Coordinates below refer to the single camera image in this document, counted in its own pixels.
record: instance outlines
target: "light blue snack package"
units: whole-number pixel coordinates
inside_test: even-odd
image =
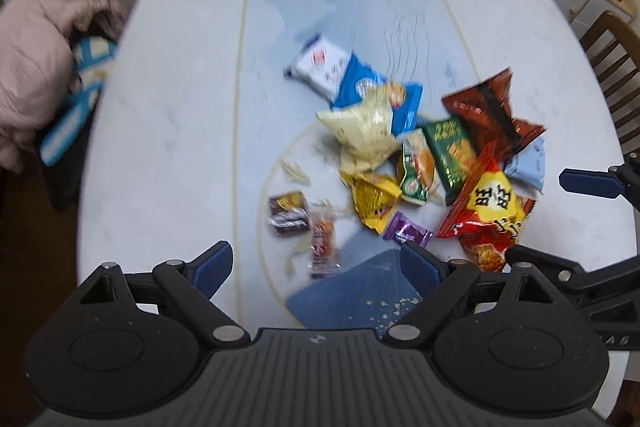
[[[351,59],[340,83],[338,96],[335,102],[330,104],[330,107],[332,109],[341,108],[360,103],[368,89],[380,84],[386,84],[389,102],[391,102],[391,109],[394,112],[391,134],[397,136],[414,130],[415,118],[422,97],[422,85],[402,85],[386,80],[384,76],[361,63],[355,54],[351,54]]]
[[[542,192],[545,183],[545,139],[540,136],[504,165],[504,173]]]

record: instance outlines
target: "table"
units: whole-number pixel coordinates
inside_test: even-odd
[[[95,119],[81,195],[79,280],[103,261],[149,271],[227,239],[234,272],[214,302],[252,333],[296,326],[281,294],[306,281],[306,261],[297,260],[292,280],[282,275],[290,245],[274,243],[264,217],[267,196],[285,186],[281,158],[328,158],[310,154],[321,139],[314,114],[326,103],[277,70],[313,28],[399,80],[412,76],[415,63],[426,87],[421,111],[430,118],[446,115],[444,92],[512,67],[514,113],[548,128],[545,194],[522,243],[587,270],[636,254],[626,201],[567,194],[558,184],[565,167],[606,169],[622,154],[593,71],[553,0],[415,1],[138,0]],[[385,10],[396,19],[388,22]],[[387,23],[396,30],[381,32]],[[405,45],[400,37],[412,28],[417,36]],[[423,61],[424,49],[433,51]],[[318,176],[308,190],[346,203],[331,162],[305,165]],[[424,208],[422,222],[433,229],[446,210]],[[343,232],[353,227],[347,219]],[[358,238],[347,265],[365,259],[377,240]],[[462,253],[455,240],[435,240],[430,250],[443,259]],[[610,355],[594,406],[605,417],[627,357]]]

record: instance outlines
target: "pink clothing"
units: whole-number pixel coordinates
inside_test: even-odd
[[[0,166],[22,170],[20,149],[67,93],[73,31],[95,20],[116,41],[126,19],[116,0],[8,0],[0,9]]]

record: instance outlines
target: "purple candy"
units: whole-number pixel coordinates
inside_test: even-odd
[[[433,232],[416,225],[402,212],[396,212],[391,223],[386,227],[384,239],[393,239],[398,245],[406,241],[415,241],[421,247],[426,247]]]

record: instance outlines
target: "snack package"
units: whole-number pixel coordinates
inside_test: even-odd
[[[521,196],[517,196],[517,200],[525,216],[529,216],[536,200]],[[485,272],[502,271],[506,263],[504,254],[512,244],[504,241],[492,231],[482,232],[478,235],[465,235],[460,238],[462,248],[476,256],[478,266]]]
[[[318,33],[305,43],[284,74],[308,82],[313,90],[332,103],[338,96],[350,58],[351,52],[341,49]]]
[[[511,118],[511,70],[442,98],[444,107],[459,117],[478,150],[496,141],[495,156],[507,160],[545,132],[541,125]]]
[[[309,230],[309,218],[306,213],[306,200],[302,192],[287,192],[269,198],[271,217],[267,222],[278,235]]]
[[[402,188],[402,199],[425,204],[433,187],[435,163],[422,129],[398,137],[401,150],[396,173]]]
[[[393,239],[398,245],[403,245],[407,241],[415,241],[421,247],[426,247],[433,232],[416,225],[402,212],[396,212],[391,219],[391,223],[386,227],[384,239]]]
[[[415,117],[422,97],[422,86],[420,84],[403,86],[397,82],[387,81],[381,74],[362,64],[355,54],[351,54],[340,83],[338,96],[331,107],[348,107],[359,103],[369,89],[381,85],[385,86],[394,112],[391,133],[397,136],[414,130]]]
[[[335,213],[330,205],[311,205],[311,277],[329,277],[340,270],[335,246]]]
[[[340,172],[340,177],[351,187],[353,207],[362,222],[382,234],[402,195],[395,179],[375,172]]]
[[[442,222],[437,237],[460,237],[463,247],[479,256],[485,271],[504,266],[504,252],[515,245],[527,216],[507,177],[495,160],[495,142],[478,156],[456,202]],[[527,203],[527,212],[533,203]]]
[[[508,160],[504,173],[516,180],[532,185],[542,192],[545,184],[545,139],[537,137],[527,148]]]
[[[465,184],[476,160],[471,142],[460,120],[455,117],[419,125],[427,140],[438,174],[446,192],[447,205],[452,204]]]
[[[320,111],[317,116],[342,144],[342,171],[374,170],[398,149],[391,135],[393,115],[384,87],[370,89],[361,103],[343,110]]]

